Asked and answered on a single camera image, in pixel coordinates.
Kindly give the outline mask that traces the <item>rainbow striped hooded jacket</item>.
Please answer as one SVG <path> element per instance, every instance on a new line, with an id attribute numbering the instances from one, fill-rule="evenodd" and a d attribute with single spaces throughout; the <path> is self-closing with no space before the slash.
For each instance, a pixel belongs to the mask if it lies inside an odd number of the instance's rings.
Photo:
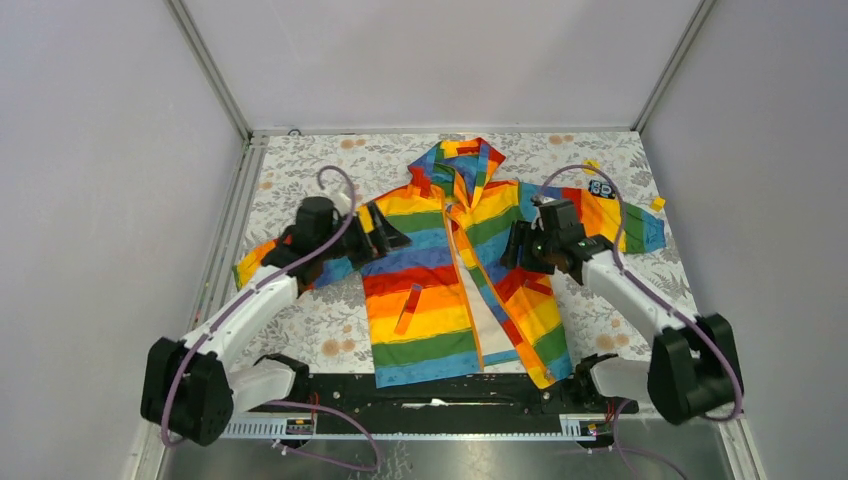
<path id="1" fill-rule="evenodd" d="M 378 387 L 510 361 L 541 388 L 573 372 L 549 275 L 501 262 L 512 226 L 536 218 L 540 192 L 498 179 L 503 161 L 482 138 L 423 150 L 375 198 L 410 244 L 360 267 L 347 258 L 324 264 L 318 289 L 361 276 Z"/>

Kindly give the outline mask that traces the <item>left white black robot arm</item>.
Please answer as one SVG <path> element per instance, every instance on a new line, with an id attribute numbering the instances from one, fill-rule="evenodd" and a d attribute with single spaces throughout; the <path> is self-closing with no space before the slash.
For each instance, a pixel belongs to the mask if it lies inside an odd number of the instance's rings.
<path id="1" fill-rule="evenodd" d="M 162 337 L 150 347 L 142 418 L 159 426 L 167 447 L 183 440 L 208 446 L 236 413 L 272 401 L 288 411 L 301 409 L 310 397 L 307 364 L 274 354 L 236 369 L 241 352 L 316 285 L 327 262 L 363 267 L 411 243 L 374 202 L 353 209 L 326 197 L 306 198 L 293 224 L 249 258 L 252 270 L 235 297 L 180 339 Z"/>

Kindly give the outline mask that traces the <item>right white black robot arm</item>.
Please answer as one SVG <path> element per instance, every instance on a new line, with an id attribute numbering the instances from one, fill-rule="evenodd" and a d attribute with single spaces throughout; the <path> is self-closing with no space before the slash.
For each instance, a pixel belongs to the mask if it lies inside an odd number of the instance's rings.
<path id="1" fill-rule="evenodd" d="M 597 412 L 613 398 L 652 404 L 673 425 L 729 406 L 744 396 L 734 333 L 720 314 L 672 305 L 631 270 L 612 241 L 589 236 L 570 200 L 535 200 L 535 221 L 511 225 L 500 263 L 509 270 L 562 272 L 612 305 L 649 341 L 647 360 L 592 355 L 576 367 L 575 402 Z"/>

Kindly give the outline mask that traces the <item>small black printed card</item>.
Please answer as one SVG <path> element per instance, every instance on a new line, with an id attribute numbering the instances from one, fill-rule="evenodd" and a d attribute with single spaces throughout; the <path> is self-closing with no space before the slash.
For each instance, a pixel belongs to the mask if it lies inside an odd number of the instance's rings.
<path id="1" fill-rule="evenodd" d="M 601 180 L 591 180 L 588 185 L 588 191 L 593 196 L 615 200 L 617 198 L 616 189 L 609 183 Z"/>

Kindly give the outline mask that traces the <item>yellow round token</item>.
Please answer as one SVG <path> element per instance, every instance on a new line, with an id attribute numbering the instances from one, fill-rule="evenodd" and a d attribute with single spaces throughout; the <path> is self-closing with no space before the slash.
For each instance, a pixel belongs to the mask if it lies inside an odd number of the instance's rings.
<path id="1" fill-rule="evenodd" d="M 595 174 L 597 173 L 598 169 L 599 169 L 599 164 L 598 164 L 598 162 L 597 162 L 597 161 L 595 161 L 594 159 L 587 159 L 587 160 L 584 162 L 584 168 L 583 168 L 583 171 L 584 171 L 587 175 L 595 175 Z"/>

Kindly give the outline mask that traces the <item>small yellow cube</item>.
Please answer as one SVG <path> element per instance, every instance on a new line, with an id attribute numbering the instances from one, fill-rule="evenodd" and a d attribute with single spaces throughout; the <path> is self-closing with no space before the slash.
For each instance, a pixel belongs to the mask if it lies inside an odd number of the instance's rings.
<path id="1" fill-rule="evenodd" d="M 651 202 L 650 208 L 655 212 L 661 212 L 664 209 L 665 205 L 666 199 L 661 196 L 657 196 Z"/>

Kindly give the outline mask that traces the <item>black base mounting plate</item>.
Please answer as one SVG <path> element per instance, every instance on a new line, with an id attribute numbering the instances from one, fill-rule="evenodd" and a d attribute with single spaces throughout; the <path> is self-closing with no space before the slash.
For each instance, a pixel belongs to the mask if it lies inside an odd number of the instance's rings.
<path id="1" fill-rule="evenodd" d="M 357 422 L 363 415 L 427 407 L 567 414 L 592 419 L 610 429 L 618 407 L 627 414 L 639 410 L 634 401 L 601 396 L 580 375 L 570 375 L 544 389 L 538 389 L 527 375 L 519 373 L 471 374 L 379 388 L 372 373 L 309 373 L 297 379 L 284 405 L 262 405 L 252 411 L 255 414 L 328 413 L 363 431 Z"/>

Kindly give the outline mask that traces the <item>perforated aluminium rail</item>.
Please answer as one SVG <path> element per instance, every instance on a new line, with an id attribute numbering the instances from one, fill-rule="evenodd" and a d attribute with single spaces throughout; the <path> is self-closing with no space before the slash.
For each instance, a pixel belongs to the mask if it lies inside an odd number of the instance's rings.
<path id="1" fill-rule="evenodd" d="M 607 425 L 575 415 L 515 413 L 483 407 L 372 412 L 357 422 L 377 440 L 593 441 L 611 432 Z M 294 412 L 238 416 L 221 437 L 297 441 L 365 438 L 361 430 L 335 415 Z"/>

